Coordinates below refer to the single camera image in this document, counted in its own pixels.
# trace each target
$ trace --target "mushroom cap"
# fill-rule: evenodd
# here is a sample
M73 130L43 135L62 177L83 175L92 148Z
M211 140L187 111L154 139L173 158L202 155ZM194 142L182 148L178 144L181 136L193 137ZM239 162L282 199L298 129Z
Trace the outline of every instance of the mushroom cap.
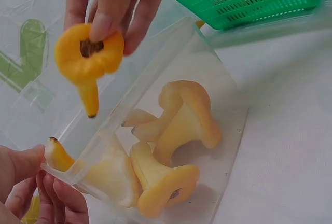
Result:
M80 42L89 39L91 23L70 27L58 39L54 59L59 71L73 84L97 80L104 74L115 72L121 64L124 40L120 32L103 40L103 49L85 58L80 51Z
M200 171L194 165L170 168L168 174L142 193L137 202L140 212L147 217L158 217L166 206L188 199L195 190L193 185L196 185L199 177Z
M190 80L176 80L166 83L161 90L158 97L158 104L162 109L174 107L175 105L180 107L183 100L180 96L181 88L190 88L194 93L199 95L208 110L211 110L211 101L205 88L198 82Z
M222 133L219 126L213 120L205 102L190 88L181 88L180 95L184 104L187 104L192 109L201 124L204 146L209 149L214 148L221 139Z

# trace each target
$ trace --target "green pattern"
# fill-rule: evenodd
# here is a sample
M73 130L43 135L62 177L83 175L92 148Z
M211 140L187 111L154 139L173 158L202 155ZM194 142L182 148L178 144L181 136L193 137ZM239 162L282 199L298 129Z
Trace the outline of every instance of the green pattern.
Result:
M46 36L45 27L39 20L28 19L21 26L21 64L0 51L0 78L18 93L42 72Z

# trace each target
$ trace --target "mushroom stem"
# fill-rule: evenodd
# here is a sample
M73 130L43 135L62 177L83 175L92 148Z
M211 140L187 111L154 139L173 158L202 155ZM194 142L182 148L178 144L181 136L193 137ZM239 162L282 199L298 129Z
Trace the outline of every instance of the mushroom stem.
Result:
M79 96L89 118L95 118L99 110L99 95L97 82L90 81L77 86Z
M199 95L189 88L181 89L183 104L160 135L153 154L161 164L171 166L175 150L185 143L201 140L206 148L214 148L221 132L210 110Z
M133 145L130 159L143 187L137 206L146 217L156 218L165 207L190 198L200 177L194 165L169 168L158 163L147 142Z

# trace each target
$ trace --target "chanterelle mushroom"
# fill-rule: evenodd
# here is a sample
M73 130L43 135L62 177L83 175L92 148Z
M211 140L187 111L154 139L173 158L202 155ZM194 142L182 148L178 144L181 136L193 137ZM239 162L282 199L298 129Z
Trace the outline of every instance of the chanterelle mushroom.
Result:
M201 140L206 148L214 148L222 133L213 120L209 105L191 88L181 88L179 95L183 101L174 118L160 135L153 154L166 166L171 166L172 155L181 145Z
M133 145L130 159L143 187L137 207L146 217L156 218L165 207L189 199L200 177L194 165L169 168L158 163L147 142Z
M154 121L135 126L132 129L132 134L140 141L155 142L158 140L160 134L182 106L183 100L179 92L184 87L190 88L197 96L201 97L205 107L210 111L210 97L199 83L189 80L168 82L163 86L158 97L158 103L164 110L162 115Z

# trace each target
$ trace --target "fingernail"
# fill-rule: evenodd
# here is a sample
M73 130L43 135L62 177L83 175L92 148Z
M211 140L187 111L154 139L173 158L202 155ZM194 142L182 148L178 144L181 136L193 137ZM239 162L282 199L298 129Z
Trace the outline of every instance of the fingernail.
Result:
M35 149L35 150L38 151L38 154L39 154L39 156L41 158L41 162L44 162L45 161L45 157L44 157L45 145L38 144L38 145L35 145L33 147L33 149Z
M45 146L43 144L38 144L38 145L35 145L33 148L34 149L37 149L37 150L41 150L43 149Z
M102 41L108 35L109 29L112 25L111 16L97 13L92 22L90 40Z
M57 179L57 178L54 178L54 183L55 183L55 184L59 184L59 185L61 185L61 186L64 186L64 185L65 185L65 183L64 183L63 181L61 181L61 180L59 180L59 179Z

